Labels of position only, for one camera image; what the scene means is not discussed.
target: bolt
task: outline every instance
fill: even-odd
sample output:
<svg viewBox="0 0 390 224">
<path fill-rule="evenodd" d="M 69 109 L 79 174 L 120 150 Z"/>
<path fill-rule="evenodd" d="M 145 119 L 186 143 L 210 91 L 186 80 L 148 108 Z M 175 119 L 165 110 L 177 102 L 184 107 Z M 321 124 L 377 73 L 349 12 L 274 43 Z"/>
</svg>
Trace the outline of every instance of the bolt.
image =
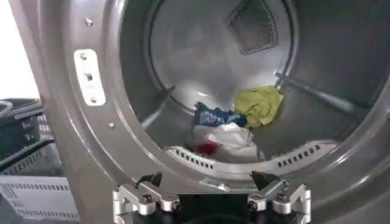
<svg viewBox="0 0 390 224">
<path fill-rule="evenodd" d="M 257 210 L 256 203 L 253 201 L 248 202 L 248 210 L 249 212 L 255 212 Z"/>
<path fill-rule="evenodd" d="M 142 199 L 145 203 L 150 203 L 152 202 L 153 198 L 150 194 L 144 194 L 142 195 Z"/>
<path fill-rule="evenodd" d="M 115 124 L 114 124 L 114 123 L 109 123 L 109 124 L 108 124 L 108 127 L 110 127 L 110 129 L 112 130 L 112 129 L 115 128 Z"/>
<path fill-rule="evenodd" d="M 80 58 L 81 58 L 81 60 L 86 60 L 87 59 L 87 56 L 85 56 L 85 54 L 84 53 L 81 53 L 80 54 Z"/>
<path fill-rule="evenodd" d="M 88 27 L 93 26 L 93 21 L 92 21 L 92 19 L 85 18 L 85 25 L 87 25 Z"/>
<path fill-rule="evenodd" d="M 181 208 L 182 208 L 182 205 L 180 204 L 180 202 L 175 201 L 172 203 L 172 211 L 178 212 L 181 210 Z"/>
<path fill-rule="evenodd" d="M 252 194 L 252 195 L 250 196 L 250 199 L 253 199 L 253 200 L 262 200 L 262 199 L 263 199 L 263 196 L 258 195 L 258 194 Z"/>
<path fill-rule="evenodd" d="M 276 200 L 278 201 L 286 201 L 286 195 L 283 193 L 277 194 L 276 195 Z"/>
</svg>

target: laundry basket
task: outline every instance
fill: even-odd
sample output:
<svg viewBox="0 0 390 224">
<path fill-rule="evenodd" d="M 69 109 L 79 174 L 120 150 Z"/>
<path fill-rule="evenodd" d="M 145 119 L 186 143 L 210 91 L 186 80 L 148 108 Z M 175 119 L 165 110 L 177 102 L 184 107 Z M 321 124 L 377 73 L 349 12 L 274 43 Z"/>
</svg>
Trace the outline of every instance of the laundry basket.
<svg viewBox="0 0 390 224">
<path fill-rule="evenodd" d="M 41 103 L 6 101 L 12 109 L 0 120 L 0 195 L 25 219 L 79 221 Z"/>
</svg>

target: vent grille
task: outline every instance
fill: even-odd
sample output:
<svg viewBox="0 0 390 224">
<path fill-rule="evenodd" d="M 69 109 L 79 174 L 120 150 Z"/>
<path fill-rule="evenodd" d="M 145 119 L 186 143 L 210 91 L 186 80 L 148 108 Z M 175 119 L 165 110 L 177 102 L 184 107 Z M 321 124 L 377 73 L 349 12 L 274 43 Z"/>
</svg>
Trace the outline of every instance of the vent grille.
<svg viewBox="0 0 390 224">
<path fill-rule="evenodd" d="M 274 17 L 261 0 L 244 0 L 232 12 L 227 27 L 244 55 L 274 47 L 278 43 Z"/>
</svg>

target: dryer drum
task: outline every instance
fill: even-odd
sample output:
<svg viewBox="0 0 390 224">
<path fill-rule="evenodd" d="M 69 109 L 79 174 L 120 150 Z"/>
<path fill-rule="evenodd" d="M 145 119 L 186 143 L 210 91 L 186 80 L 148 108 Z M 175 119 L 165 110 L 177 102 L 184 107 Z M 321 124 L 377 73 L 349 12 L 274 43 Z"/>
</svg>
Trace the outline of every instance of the dryer drum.
<svg viewBox="0 0 390 224">
<path fill-rule="evenodd" d="M 315 223 L 387 223 L 389 1 L 17 2 L 86 222 L 111 222 L 113 188 L 142 175 L 162 172 L 175 194 L 224 194 L 205 180 L 249 191 L 259 170 L 306 183 Z M 81 77 L 101 81 L 88 103 L 74 64 L 84 50 L 98 69 Z M 221 163 L 185 146 L 196 102 L 232 109 L 239 89 L 269 85 L 284 99 L 253 129 L 267 161 Z"/>
</svg>

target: laundry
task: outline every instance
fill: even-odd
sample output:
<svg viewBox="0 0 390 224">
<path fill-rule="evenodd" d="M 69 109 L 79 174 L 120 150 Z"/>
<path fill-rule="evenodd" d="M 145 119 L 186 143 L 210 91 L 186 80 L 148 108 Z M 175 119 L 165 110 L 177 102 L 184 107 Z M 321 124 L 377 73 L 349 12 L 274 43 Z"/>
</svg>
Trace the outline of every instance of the laundry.
<svg viewBox="0 0 390 224">
<path fill-rule="evenodd" d="M 214 110 L 207 107 L 204 103 L 196 104 L 194 116 L 195 125 L 203 125 L 209 127 L 218 127 L 222 124 L 236 123 L 240 127 L 247 124 L 246 117 L 243 114 L 235 114 L 232 111 L 222 111 L 220 108 Z"/>
<path fill-rule="evenodd" d="M 267 125 L 274 120 L 282 100 L 283 95 L 273 86 L 241 89 L 234 111 L 246 115 L 246 127 Z"/>
<path fill-rule="evenodd" d="M 218 127 L 197 125 L 193 130 L 190 145 L 197 152 L 203 153 L 209 152 L 204 150 L 204 145 L 217 144 L 214 152 L 208 155 L 221 162 L 256 163 L 264 158 L 262 152 L 258 153 L 253 135 L 249 129 L 239 127 L 234 122 Z"/>
</svg>

